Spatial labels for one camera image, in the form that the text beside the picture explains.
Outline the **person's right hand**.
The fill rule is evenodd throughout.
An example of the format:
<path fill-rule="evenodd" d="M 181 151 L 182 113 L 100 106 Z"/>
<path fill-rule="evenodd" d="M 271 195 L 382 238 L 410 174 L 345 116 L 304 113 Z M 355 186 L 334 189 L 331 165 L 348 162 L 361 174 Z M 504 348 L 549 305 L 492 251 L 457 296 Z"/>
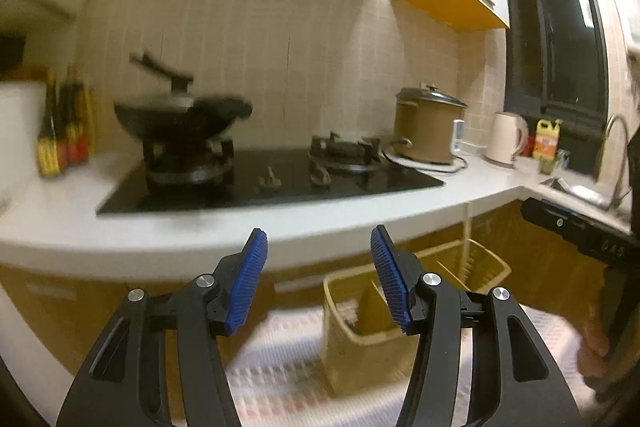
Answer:
<path fill-rule="evenodd" d="M 605 335 L 598 319 L 589 317 L 582 328 L 582 343 L 577 351 L 578 372 L 585 378 L 601 378 L 606 372 L 605 357 L 610 349 L 608 336 Z"/>

